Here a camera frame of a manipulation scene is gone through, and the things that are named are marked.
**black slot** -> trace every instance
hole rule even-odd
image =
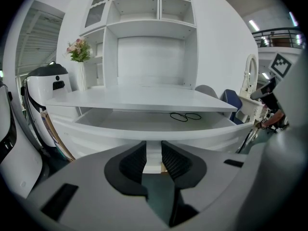
[[[55,81],[55,82],[53,82],[53,84],[52,84],[52,89],[53,89],[53,90],[57,90],[57,89],[63,88],[64,86],[65,86],[65,84],[64,84],[64,81],[63,81],[63,80]]]
[[[235,167],[242,167],[244,164],[243,162],[235,161],[232,159],[227,159],[226,161],[224,161],[224,163],[235,166]]]
[[[64,211],[65,207],[71,201],[78,186],[64,184],[54,196],[46,203],[41,211],[51,219],[57,221]]]

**drawer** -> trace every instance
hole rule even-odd
[[[160,154],[160,141],[174,141],[204,149],[235,152],[252,124],[235,125],[216,112],[200,112],[200,120],[177,121],[169,112],[117,111],[92,108],[74,121],[55,118],[53,125],[76,156],[100,152],[127,143],[148,141]]]

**person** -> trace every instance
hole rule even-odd
[[[259,122],[256,124],[257,128],[265,129],[267,127],[272,126],[273,124],[277,123],[284,117],[284,113],[281,110],[278,110],[269,120],[265,122]]]

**white vase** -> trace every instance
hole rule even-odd
[[[85,65],[83,63],[78,63],[78,67],[78,87],[79,90],[84,91],[87,89]]]

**black metal railing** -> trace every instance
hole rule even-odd
[[[304,49],[306,37],[298,27],[273,28],[252,33],[258,47]]]

